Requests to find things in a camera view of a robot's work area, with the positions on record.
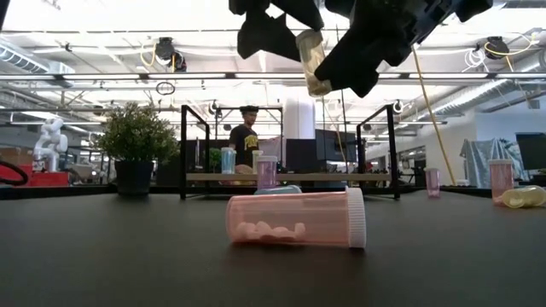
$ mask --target green plant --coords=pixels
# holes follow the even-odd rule
[[[110,157],[125,161],[166,162],[177,152],[174,129],[151,107],[130,102],[107,114],[104,135],[93,142]]]

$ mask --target person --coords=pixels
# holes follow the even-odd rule
[[[241,107],[244,123],[236,126],[229,134],[229,146],[233,148],[235,156],[235,172],[238,174],[253,173],[253,151],[259,150],[258,134],[253,130],[258,107]]]

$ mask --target white robot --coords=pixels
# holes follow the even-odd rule
[[[59,153],[64,153],[68,149],[67,136],[61,134],[63,126],[62,119],[47,119],[42,125],[42,135],[34,146],[33,156],[35,165],[33,169],[38,168],[41,171],[44,168],[44,161],[48,160],[48,171],[58,171]]]

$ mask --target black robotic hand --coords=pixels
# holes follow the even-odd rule
[[[286,15],[271,18],[265,10],[275,4],[315,31],[324,27],[319,8],[351,18],[351,26],[315,71],[330,80],[334,90],[351,88],[366,96],[377,83],[382,61],[396,67],[445,18],[456,13],[462,22],[480,14],[492,0],[229,0],[233,14],[246,14],[237,36],[237,51],[246,59],[259,50],[299,61],[295,36]]]

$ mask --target wooden shelf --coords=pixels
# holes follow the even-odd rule
[[[186,175],[188,181],[255,181],[256,175],[245,174],[205,174],[205,173],[189,173]],[[379,182],[391,181],[389,174],[277,174],[277,181],[285,182]]]

